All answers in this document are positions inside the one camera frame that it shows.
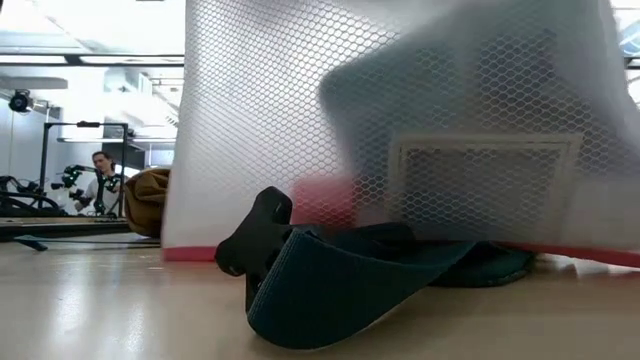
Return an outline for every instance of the brown fabric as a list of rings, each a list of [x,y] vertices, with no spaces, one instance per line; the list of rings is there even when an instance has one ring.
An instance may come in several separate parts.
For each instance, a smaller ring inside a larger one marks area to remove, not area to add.
[[[160,237],[169,173],[169,169],[146,170],[126,182],[124,207],[131,230]]]

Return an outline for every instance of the red fabric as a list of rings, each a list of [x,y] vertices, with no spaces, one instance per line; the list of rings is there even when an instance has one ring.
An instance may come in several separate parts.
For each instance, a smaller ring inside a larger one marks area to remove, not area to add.
[[[314,177],[299,180],[293,187],[292,224],[322,224],[329,228],[353,227],[355,191],[346,178]]]
[[[162,249],[165,261],[215,261],[216,246],[180,246]]]

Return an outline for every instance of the glossy floor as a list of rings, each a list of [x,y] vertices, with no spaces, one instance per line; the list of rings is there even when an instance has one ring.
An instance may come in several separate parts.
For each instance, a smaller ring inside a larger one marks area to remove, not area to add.
[[[275,348],[245,321],[243,281],[158,249],[0,244],[0,359],[632,359],[640,275],[543,261],[516,284],[426,289],[315,352]]]

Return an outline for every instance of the mesh net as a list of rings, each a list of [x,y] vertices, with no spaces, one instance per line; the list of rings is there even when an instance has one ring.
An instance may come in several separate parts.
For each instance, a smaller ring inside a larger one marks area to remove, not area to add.
[[[217,244],[276,186],[303,222],[635,246],[608,2],[415,3],[190,1],[165,244]]]

